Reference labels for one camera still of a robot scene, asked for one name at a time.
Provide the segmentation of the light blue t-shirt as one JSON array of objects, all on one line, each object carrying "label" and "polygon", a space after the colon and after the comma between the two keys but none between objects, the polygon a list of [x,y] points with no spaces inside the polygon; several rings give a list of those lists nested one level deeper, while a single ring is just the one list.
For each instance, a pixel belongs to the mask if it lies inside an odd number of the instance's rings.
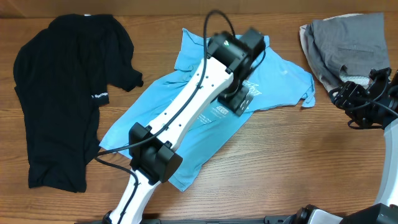
[{"label": "light blue t-shirt", "polygon": [[[105,150],[126,146],[130,128],[135,123],[145,126],[160,115],[191,79],[202,57],[202,37],[183,29],[182,45],[174,72],[154,81],[110,127],[100,146]],[[260,54],[255,63],[258,67],[243,83],[254,97],[245,112],[236,116],[221,103],[214,101],[185,135],[177,150],[183,161],[169,180],[179,191],[188,189],[203,164],[256,110],[295,106],[298,102],[306,108],[314,106],[315,87],[310,73],[282,59],[270,47],[266,47],[265,53]]]}]

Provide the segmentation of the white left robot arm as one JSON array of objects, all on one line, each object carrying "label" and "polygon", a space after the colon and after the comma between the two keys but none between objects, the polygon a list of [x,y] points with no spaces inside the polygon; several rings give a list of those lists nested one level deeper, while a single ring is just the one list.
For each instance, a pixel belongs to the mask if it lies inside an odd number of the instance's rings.
[{"label": "white left robot arm", "polygon": [[129,182],[118,206],[103,223],[140,223],[155,188],[167,182],[183,159],[177,154],[189,128],[214,100],[241,116],[253,99],[245,79],[265,54],[263,35],[250,28],[240,38],[224,31],[205,41],[204,58],[171,104],[147,126],[136,123],[125,148],[132,159]]}]

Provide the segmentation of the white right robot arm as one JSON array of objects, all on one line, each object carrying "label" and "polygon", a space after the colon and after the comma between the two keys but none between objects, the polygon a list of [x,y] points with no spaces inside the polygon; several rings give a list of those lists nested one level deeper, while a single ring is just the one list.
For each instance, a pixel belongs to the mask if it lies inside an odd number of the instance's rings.
[{"label": "white right robot arm", "polygon": [[307,205],[287,217],[284,223],[397,224],[397,77],[390,80],[390,74],[389,67],[372,69],[367,88],[344,82],[329,92],[331,102],[350,118],[350,128],[384,131],[384,168],[374,205],[345,217]]}]

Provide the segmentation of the white folded garment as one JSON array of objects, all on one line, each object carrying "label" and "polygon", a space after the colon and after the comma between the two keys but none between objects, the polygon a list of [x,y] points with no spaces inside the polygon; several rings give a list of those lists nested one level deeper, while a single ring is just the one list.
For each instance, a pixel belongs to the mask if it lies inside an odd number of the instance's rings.
[{"label": "white folded garment", "polygon": [[306,34],[306,31],[308,31],[309,28],[309,24],[300,26],[300,43],[312,73],[325,87],[325,90],[327,92],[332,91],[333,89],[339,87],[340,84],[347,81],[355,82],[355,84],[360,84],[364,87],[367,87],[369,85],[370,79],[364,76],[347,75],[345,72],[339,75],[332,74],[323,62],[318,48],[315,47],[314,38]]}]

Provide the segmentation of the grey folded shorts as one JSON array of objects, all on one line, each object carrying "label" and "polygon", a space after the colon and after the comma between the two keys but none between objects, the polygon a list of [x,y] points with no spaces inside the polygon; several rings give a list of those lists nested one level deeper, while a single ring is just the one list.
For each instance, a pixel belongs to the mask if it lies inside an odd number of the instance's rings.
[{"label": "grey folded shorts", "polygon": [[306,34],[334,75],[364,76],[390,66],[384,14],[344,14],[309,23]]}]

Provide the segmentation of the black t-shirt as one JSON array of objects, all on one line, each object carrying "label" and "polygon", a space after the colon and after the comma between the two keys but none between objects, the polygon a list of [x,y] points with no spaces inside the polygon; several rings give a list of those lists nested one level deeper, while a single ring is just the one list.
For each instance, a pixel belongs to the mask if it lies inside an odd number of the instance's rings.
[{"label": "black t-shirt", "polygon": [[109,14],[57,17],[17,54],[15,91],[24,113],[28,185],[86,190],[86,165],[97,155],[100,106],[108,85],[143,85],[134,46]]}]

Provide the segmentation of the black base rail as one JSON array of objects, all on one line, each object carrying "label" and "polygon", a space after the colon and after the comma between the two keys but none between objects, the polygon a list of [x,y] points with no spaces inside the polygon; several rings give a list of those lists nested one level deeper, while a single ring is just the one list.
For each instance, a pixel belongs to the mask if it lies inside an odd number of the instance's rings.
[{"label": "black base rail", "polygon": [[143,219],[141,224],[283,224],[287,215],[265,216],[264,218],[233,218],[207,220],[160,220]]}]

